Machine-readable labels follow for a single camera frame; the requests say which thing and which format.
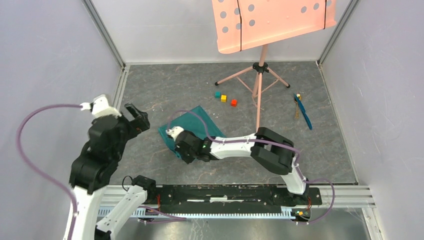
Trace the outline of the teal cloth napkin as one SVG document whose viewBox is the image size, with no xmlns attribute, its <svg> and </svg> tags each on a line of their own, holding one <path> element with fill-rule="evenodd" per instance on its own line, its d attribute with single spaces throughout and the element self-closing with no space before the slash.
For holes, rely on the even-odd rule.
<svg viewBox="0 0 424 240">
<path fill-rule="evenodd" d="M 217 136 L 217 137 L 226 137 L 224 133 L 218 128 L 218 126 L 213 122 L 213 120 L 209 117 L 209 115 L 206 113 L 206 111 L 200 106 L 196 106 L 195 108 L 190 110 L 191 112 L 198 115 L 206 124 L 208 133 L 211 137 Z M 173 119 L 170 122 L 170 127 L 179 126 L 182 127 L 185 130 L 191 131 L 194 133 L 197 137 L 204 139 L 207 137 L 205 128 L 202 124 L 202 122 L 191 113 L 184 113 L 181 116 Z M 165 145 L 179 158 L 182 157 L 180 154 L 175 150 L 175 143 L 174 141 L 167 137 L 166 130 L 167 130 L 168 124 L 164 124 L 160 126 L 157 131 L 159 135 L 161 136 L 162 140 L 164 141 Z"/>
</svg>

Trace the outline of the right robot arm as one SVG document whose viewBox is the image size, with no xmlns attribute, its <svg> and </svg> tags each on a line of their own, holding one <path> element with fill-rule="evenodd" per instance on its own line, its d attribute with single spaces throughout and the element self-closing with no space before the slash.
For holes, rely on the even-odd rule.
<svg viewBox="0 0 424 240">
<path fill-rule="evenodd" d="M 267 171 L 279 175 L 289 192 L 289 199 L 302 204 L 309 198 L 307 179 L 298 169 L 299 153 L 291 140 L 259 127 L 257 132 L 241 137 L 207 136 L 204 139 L 180 126 L 166 130 L 174 141 L 175 151 L 187 164 L 194 160 L 218 161 L 233 157 L 254 159 Z"/>
</svg>

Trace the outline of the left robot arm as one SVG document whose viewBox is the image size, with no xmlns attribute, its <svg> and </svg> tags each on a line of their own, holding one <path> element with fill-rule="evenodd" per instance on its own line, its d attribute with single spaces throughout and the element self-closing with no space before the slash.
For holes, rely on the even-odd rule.
<svg viewBox="0 0 424 240">
<path fill-rule="evenodd" d="M 141 204 L 157 198 L 156 181 L 138 175 L 126 196 L 103 221 L 97 223 L 101 200 L 117 170 L 129 140 L 150 129 L 148 113 L 133 104 L 124 106 L 133 116 L 128 120 L 108 103 L 82 103 L 82 110 L 94 116 L 88 141 L 71 165 L 69 183 L 75 200 L 69 212 L 66 240 L 112 240 Z"/>
</svg>

